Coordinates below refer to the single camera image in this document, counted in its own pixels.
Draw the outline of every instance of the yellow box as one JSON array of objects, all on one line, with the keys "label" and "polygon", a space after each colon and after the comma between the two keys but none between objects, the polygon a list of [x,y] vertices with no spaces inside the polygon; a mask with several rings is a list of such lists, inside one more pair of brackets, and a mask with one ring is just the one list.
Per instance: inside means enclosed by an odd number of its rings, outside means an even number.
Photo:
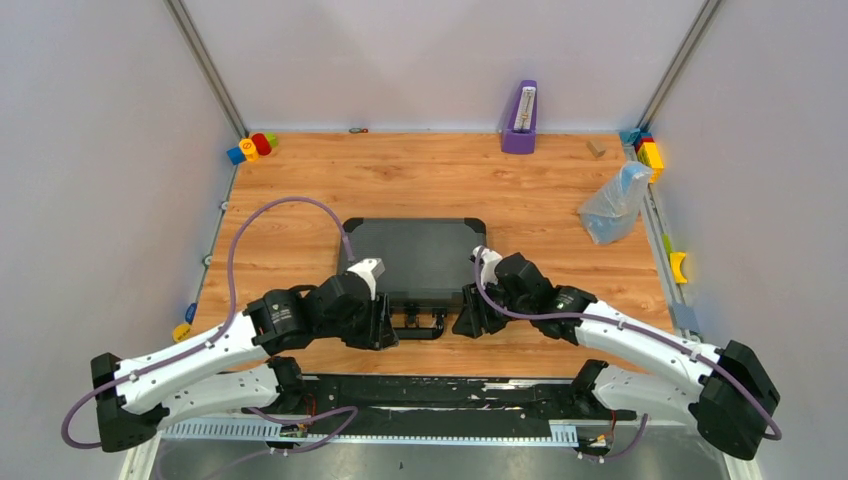
[{"label": "yellow box", "polygon": [[255,162],[259,160],[259,151],[256,150],[256,145],[253,144],[253,140],[249,138],[243,139],[239,142],[239,148],[248,162]]},{"label": "yellow box", "polygon": [[662,158],[660,158],[660,150],[654,142],[643,142],[639,151],[636,152],[636,157],[643,164],[654,169],[654,174],[651,176],[651,183],[657,181],[663,171]]}]

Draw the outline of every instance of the black case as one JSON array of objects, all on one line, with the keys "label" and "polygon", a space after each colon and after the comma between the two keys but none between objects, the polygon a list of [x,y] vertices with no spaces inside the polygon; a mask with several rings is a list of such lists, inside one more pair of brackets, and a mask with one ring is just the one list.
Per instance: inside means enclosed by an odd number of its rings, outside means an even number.
[{"label": "black case", "polygon": [[[486,245],[478,218],[351,218],[344,229],[357,260],[383,260],[377,291],[388,294],[393,312],[411,317],[416,309],[427,316],[459,312],[462,287],[474,280],[471,251]],[[340,244],[339,273],[348,266]]]}]

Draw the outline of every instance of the blue block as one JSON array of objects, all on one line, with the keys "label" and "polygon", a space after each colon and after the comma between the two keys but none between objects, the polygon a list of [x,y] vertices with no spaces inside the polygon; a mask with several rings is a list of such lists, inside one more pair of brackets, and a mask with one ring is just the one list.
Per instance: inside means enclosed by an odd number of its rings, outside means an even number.
[{"label": "blue block", "polygon": [[631,128],[630,130],[618,132],[618,138],[621,139],[622,144],[629,145],[639,139],[641,133],[642,131],[638,128]]},{"label": "blue block", "polygon": [[197,313],[197,303],[192,303],[186,309],[185,320],[186,320],[187,324],[191,325],[191,322],[194,321],[194,314],[195,313]]},{"label": "blue block", "polygon": [[227,156],[230,157],[230,161],[233,162],[233,165],[238,165],[239,163],[247,160],[244,157],[244,153],[242,153],[241,148],[237,146],[227,150]]}]

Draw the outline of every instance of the white perforated rail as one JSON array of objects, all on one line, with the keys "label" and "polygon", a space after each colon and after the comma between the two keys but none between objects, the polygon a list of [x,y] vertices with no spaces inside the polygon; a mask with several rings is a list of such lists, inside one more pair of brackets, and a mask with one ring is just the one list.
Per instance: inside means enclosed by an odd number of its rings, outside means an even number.
[{"label": "white perforated rail", "polygon": [[[399,435],[339,435],[333,442],[391,445],[503,445],[527,447],[576,447],[577,429],[573,425],[550,423],[549,437],[435,437]],[[291,437],[280,435],[281,427],[255,417],[199,417],[185,420],[162,432],[164,440],[247,440],[278,442]],[[324,435],[309,434],[297,438],[310,443]]]}]

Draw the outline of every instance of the gray floor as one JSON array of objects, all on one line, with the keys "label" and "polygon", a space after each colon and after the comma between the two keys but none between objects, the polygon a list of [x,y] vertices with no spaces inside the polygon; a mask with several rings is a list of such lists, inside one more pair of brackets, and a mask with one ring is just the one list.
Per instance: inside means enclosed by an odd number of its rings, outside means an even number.
[{"label": "gray floor", "polygon": [[[616,429],[616,449],[626,446],[635,428]],[[262,443],[185,440],[160,447],[162,478],[200,480],[249,453]],[[649,427],[642,443],[623,459],[604,465],[577,460],[570,449],[520,447],[443,447],[399,445],[328,445],[314,452],[275,454],[234,466],[219,480],[445,480],[445,479],[727,479],[718,452],[697,434],[675,427]]]}]

